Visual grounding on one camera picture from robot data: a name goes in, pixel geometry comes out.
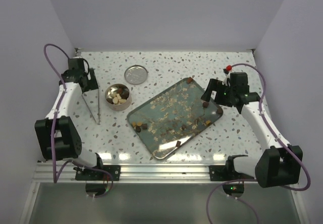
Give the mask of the round metal tin lid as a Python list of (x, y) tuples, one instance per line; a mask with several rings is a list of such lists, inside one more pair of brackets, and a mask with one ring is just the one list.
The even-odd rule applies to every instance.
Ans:
[(132, 65), (124, 72), (125, 80), (132, 85), (139, 85), (146, 81), (148, 71), (144, 66)]

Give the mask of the metal serving tongs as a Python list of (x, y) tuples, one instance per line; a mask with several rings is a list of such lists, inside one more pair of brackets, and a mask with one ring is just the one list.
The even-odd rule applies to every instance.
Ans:
[(100, 91), (90, 90), (82, 94), (82, 99), (90, 113), (90, 117), (97, 125), (100, 125)]

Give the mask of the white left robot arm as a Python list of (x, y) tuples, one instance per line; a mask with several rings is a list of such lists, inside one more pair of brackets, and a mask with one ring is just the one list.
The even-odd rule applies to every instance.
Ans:
[(61, 74), (59, 94), (43, 120), (35, 122), (35, 132), (45, 160), (73, 160), (88, 167), (94, 180), (104, 176), (105, 168), (97, 153), (82, 148), (81, 137), (71, 119), (79, 98), (89, 91), (97, 91), (94, 69), (83, 58), (68, 59), (68, 69)]

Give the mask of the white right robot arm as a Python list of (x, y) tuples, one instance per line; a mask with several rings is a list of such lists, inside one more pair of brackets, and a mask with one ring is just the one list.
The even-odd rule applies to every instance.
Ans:
[(229, 73), (225, 80), (210, 79), (202, 95), (209, 102), (234, 107), (252, 128), (262, 149), (259, 159), (247, 155), (229, 156), (223, 173), (231, 180), (241, 175), (257, 180), (263, 188), (287, 186), (299, 181), (303, 152), (283, 137), (263, 108), (257, 92), (250, 92), (248, 76), (244, 72)]

